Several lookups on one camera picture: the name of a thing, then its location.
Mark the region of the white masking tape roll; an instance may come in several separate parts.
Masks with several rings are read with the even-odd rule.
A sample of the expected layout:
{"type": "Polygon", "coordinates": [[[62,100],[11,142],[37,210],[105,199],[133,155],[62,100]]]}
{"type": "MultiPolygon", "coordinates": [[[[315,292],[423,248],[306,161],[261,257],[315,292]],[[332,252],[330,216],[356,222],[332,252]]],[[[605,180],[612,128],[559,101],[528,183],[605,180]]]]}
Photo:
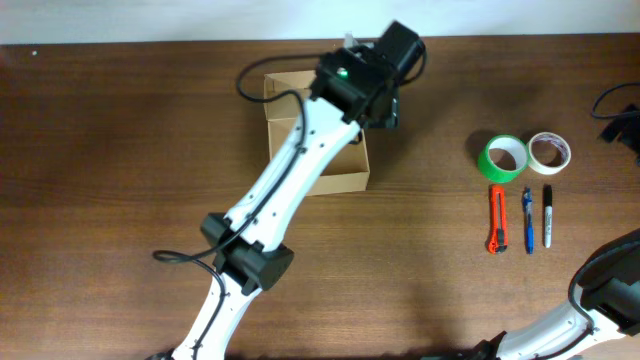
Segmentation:
{"type": "Polygon", "coordinates": [[[540,132],[535,134],[527,143],[529,154],[528,166],[534,172],[542,175],[554,175],[562,171],[571,161],[572,152],[569,144],[561,136],[552,132],[540,132]],[[533,145],[535,143],[544,142],[553,145],[560,154],[561,162],[559,165],[551,166],[543,164],[534,155],[533,145]]]}

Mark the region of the green tape roll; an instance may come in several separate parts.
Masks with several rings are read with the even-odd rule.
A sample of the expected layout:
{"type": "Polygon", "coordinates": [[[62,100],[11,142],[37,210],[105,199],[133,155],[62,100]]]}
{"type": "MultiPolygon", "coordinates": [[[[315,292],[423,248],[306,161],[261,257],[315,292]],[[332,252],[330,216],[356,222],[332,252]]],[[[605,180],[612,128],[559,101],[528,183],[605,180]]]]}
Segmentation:
{"type": "Polygon", "coordinates": [[[526,145],[517,137],[498,135],[493,137],[478,156],[478,169],[490,181],[508,183],[514,180],[527,166],[529,151],[526,145]],[[503,150],[515,161],[514,170],[499,167],[490,157],[491,150],[503,150]]]}

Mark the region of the blue ballpoint pen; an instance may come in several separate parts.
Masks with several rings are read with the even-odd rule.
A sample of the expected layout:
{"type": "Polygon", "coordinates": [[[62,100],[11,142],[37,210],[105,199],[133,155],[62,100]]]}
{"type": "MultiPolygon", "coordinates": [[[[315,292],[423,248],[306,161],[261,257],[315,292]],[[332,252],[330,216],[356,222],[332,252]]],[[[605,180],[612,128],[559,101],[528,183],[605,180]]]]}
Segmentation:
{"type": "Polygon", "coordinates": [[[525,217],[525,249],[528,255],[532,255],[534,252],[534,229],[532,219],[532,193],[529,187],[524,188],[522,206],[525,217]]]}

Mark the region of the orange utility knife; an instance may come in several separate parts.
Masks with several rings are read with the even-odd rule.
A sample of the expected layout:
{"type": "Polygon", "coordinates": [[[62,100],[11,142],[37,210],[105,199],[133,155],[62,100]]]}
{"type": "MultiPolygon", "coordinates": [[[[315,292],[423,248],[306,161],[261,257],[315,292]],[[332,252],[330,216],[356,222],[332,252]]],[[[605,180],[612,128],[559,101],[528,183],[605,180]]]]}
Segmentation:
{"type": "Polygon", "coordinates": [[[487,249],[491,254],[504,253],[508,247],[505,190],[500,185],[489,188],[491,229],[487,249]]]}

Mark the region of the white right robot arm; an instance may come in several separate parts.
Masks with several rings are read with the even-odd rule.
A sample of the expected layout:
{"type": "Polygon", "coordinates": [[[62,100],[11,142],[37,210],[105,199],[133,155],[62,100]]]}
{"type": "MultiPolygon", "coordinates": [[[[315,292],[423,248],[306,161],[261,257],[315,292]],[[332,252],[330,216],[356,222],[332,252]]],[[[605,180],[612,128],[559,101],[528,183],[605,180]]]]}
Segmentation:
{"type": "MultiPolygon", "coordinates": [[[[566,167],[564,139],[542,132],[525,144],[510,135],[491,139],[479,154],[490,187],[491,230],[487,249],[506,250],[504,189],[525,166],[551,175],[566,167]]],[[[483,340],[460,359],[569,359],[597,344],[639,334],[639,231],[600,247],[570,281],[567,300],[531,325],[483,340]]]]}

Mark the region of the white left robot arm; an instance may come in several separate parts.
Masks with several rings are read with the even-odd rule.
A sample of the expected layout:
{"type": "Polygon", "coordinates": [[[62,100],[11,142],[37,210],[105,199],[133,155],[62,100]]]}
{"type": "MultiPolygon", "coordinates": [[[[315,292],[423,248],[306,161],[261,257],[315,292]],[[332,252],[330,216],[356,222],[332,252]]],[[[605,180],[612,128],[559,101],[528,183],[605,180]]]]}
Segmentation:
{"type": "Polygon", "coordinates": [[[398,92],[426,63],[417,33],[397,21],[372,45],[321,53],[309,86],[264,96],[261,103],[293,96],[300,113],[292,129],[248,193],[227,213],[209,214],[201,232],[209,249],[193,255],[156,251],[155,259],[203,266],[212,285],[183,342],[171,359],[222,359],[250,303],[271,289],[294,259],[283,245],[294,213],[338,153],[366,128],[398,124],[398,92]]]}

